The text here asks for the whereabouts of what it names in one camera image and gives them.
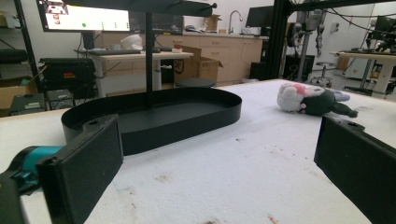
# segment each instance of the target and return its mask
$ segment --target white table surface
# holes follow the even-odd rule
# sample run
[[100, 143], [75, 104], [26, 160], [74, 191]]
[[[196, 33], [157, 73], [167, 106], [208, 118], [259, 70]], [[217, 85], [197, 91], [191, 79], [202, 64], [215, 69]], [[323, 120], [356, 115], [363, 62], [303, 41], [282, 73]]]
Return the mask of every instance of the white table surface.
[[392, 76], [393, 66], [396, 66], [396, 55], [390, 54], [373, 54], [373, 53], [351, 53], [351, 52], [330, 52], [330, 54], [347, 57], [347, 58], [363, 58], [376, 60], [377, 63], [382, 64], [381, 74], [378, 82], [373, 87], [373, 97], [385, 98], [385, 91], [387, 89], [390, 77]]
[[[125, 157], [86, 223], [370, 223], [314, 163], [321, 118], [277, 106], [285, 82], [222, 88], [243, 98], [240, 120]], [[396, 104], [349, 94], [351, 120], [396, 147]], [[25, 147], [64, 145], [63, 112], [0, 119], [0, 172]], [[42, 192], [22, 201], [31, 223], [50, 223]]]

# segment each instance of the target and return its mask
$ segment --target laboratory room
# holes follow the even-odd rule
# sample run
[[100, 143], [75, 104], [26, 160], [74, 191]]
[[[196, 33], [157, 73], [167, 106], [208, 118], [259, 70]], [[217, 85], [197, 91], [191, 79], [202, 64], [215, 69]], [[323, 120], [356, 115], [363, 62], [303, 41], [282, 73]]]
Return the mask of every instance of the laboratory room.
[[0, 224], [396, 224], [394, 8], [2, 0]]

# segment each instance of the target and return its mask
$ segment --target plush doll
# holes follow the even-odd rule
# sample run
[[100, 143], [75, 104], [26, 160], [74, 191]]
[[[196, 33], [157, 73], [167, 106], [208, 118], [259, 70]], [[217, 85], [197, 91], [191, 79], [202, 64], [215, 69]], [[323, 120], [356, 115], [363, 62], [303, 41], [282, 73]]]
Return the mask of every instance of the plush doll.
[[322, 116], [329, 112], [356, 118], [358, 111], [339, 102], [349, 100], [349, 96], [340, 91], [331, 91], [321, 87], [306, 88], [300, 84], [283, 84], [279, 88], [277, 104], [282, 110], [297, 111], [308, 115]]
[[305, 87], [300, 84], [285, 83], [279, 88], [277, 104], [285, 111], [300, 111], [305, 108], [302, 101], [308, 96]]

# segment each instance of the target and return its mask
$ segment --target black post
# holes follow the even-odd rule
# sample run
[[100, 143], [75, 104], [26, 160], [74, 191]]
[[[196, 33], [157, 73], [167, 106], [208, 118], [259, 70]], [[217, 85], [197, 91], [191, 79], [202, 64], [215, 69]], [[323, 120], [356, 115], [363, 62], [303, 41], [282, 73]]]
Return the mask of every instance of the black post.
[[265, 78], [279, 78], [280, 63], [282, 61], [283, 46], [285, 44], [286, 25], [290, 15], [289, 0], [274, 1], [274, 17], [271, 25], [268, 50], [266, 52], [266, 74], [261, 73], [259, 80]]
[[[18, 20], [20, 21], [20, 25], [21, 25], [21, 31], [22, 31], [23, 41], [26, 47], [27, 58], [30, 64], [30, 70], [32, 71], [32, 76], [34, 77], [35, 75], [38, 74], [38, 69], [37, 69], [37, 65], [35, 64], [35, 54], [33, 53], [32, 42], [30, 42], [29, 31], [25, 23], [21, 0], [14, 0], [14, 3], [18, 13]], [[37, 86], [38, 92], [43, 91], [39, 76], [35, 78], [35, 85]]]
[[84, 49], [94, 49], [95, 43], [93, 38], [93, 31], [81, 32]]
[[154, 38], [152, 32], [152, 13], [146, 13], [146, 94], [147, 106], [152, 106], [152, 46]]

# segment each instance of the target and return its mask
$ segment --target black oval tray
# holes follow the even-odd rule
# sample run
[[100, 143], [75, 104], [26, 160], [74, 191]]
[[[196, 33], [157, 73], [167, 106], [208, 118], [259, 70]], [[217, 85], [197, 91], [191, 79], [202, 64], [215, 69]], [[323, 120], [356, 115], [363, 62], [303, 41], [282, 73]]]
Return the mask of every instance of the black oval tray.
[[179, 88], [96, 99], [67, 110], [62, 124], [69, 142], [83, 132], [83, 123], [119, 114], [126, 156], [235, 123], [241, 106], [242, 99], [227, 91]]

